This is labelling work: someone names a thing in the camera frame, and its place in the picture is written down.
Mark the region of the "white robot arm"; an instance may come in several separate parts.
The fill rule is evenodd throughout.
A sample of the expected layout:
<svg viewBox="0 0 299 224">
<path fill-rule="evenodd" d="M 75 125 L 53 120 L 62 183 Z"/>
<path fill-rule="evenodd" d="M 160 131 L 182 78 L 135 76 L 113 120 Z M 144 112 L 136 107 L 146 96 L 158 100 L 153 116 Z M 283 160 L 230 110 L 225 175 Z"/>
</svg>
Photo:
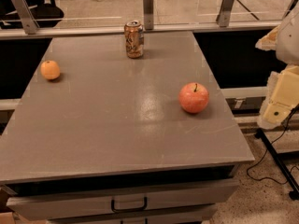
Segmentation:
<svg viewBox="0 0 299 224">
<path fill-rule="evenodd" d="M 281 72 L 272 71 L 267 80 L 267 94 L 257 124 L 269 130 L 279 126 L 299 105 L 299 11 L 293 9 L 255 47 L 273 50 L 277 59 L 287 64 Z"/>
</svg>

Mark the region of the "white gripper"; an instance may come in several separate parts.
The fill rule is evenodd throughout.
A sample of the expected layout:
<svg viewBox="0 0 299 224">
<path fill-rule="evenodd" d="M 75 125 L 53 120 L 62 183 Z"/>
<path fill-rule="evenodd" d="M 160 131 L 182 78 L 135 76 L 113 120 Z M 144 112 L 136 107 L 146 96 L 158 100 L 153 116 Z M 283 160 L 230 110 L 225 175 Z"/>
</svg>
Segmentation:
<svg viewBox="0 0 299 224">
<path fill-rule="evenodd" d="M 299 67 L 287 65 L 280 73 L 272 72 L 267 80 L 267 94 L 257 124 L 270 130 L 279 126 L 299 105 Z"/>
</svg>

